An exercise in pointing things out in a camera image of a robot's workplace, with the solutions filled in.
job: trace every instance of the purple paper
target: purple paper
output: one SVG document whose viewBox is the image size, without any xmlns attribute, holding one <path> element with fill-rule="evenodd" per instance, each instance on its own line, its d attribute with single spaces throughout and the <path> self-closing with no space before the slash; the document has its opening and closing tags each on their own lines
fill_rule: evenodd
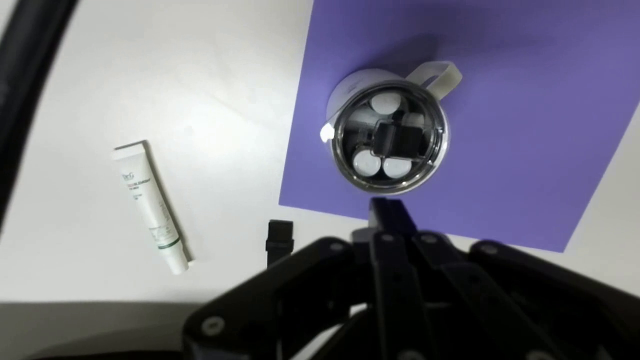
<svg viewBox="0 0 640 360">
<path fill-rule="evenodd" d="M 367 218 L 319 142 L 331 89 L 451 61 L 442 169 L 400 197 L 420 228 L 563 250 L 640 100 L 638 0 L 317 0 L 281 207 Z"/>
</svg>

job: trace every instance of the white tube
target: white tube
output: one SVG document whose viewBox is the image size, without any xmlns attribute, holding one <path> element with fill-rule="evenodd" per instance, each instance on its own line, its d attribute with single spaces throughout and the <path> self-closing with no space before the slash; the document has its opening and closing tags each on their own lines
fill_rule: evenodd
<svg viewBox="0 0 640 360">
<path fill-rule="evenodd" d="M 143 142 L 116 149 L 112 161 L 120 166 L 120 176 L 132 192 L 162 258 L 174 274 L 183 273 L 187 269 L 183 245 L 162 199 Z"/>
</svg>

